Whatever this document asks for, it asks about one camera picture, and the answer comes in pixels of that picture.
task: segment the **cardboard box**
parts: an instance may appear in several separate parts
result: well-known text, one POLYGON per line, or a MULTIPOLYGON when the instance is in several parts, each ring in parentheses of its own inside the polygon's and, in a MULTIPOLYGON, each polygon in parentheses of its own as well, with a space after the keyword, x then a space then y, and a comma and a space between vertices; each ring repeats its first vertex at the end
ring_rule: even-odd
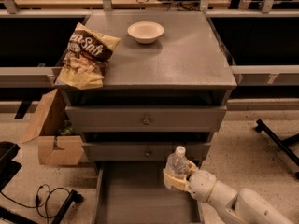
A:
POLYGON ((67 119, 58 90, 44 94, 20 143, 37 138, 38 159, 44 165, 77 165, 84 153, 80 136, 56 136, 67 119))

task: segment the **chair leg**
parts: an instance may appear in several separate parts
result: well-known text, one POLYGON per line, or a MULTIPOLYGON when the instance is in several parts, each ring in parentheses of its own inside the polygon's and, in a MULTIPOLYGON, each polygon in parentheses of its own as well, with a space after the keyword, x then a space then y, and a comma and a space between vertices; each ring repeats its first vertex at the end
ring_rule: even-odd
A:
POLYGON ((299 166, 299 158, 296 156, 288 147, 287 145, 292 145, 299 141, 299 134, 287 138, 285 140, 280 140, 260 119, 256 121, 258 126, 255 127, 256 132, 264 131, 266 132, 269 137, 289 156, 293 162, 299 166))

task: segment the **box flap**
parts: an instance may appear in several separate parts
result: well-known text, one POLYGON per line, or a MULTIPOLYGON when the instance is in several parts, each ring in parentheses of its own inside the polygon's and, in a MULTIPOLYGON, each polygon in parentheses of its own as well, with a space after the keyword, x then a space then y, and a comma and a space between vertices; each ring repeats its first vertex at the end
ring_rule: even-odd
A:
POLYGON ((56 135, 66 119, 64 110, 65 103, 57 89, 44 94, 21 136, 20 143, 29 142, 39 135, 56 135))

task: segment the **white bowl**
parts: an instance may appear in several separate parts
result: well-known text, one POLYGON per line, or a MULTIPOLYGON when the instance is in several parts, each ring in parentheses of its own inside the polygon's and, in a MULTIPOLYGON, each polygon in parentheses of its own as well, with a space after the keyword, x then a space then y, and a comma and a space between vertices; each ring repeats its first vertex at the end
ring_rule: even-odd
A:
POLYGON ((163 26, 151 21, 134 23, 128 28, 128 34, 141 44, 150 44, 163 33, 163 26))

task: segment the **bottle cap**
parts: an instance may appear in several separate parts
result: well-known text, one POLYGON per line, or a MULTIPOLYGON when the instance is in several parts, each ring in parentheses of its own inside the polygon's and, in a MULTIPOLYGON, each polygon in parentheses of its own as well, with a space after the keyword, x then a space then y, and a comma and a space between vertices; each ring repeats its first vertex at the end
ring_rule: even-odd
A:
POLYGON ((176 154, 177 154, 179 157, 183 157, 183 156, 185 156, 185 154, 186 154, 186 148, 183 147, 183 146, 177 146, 177 148, 176 148, 176 154))

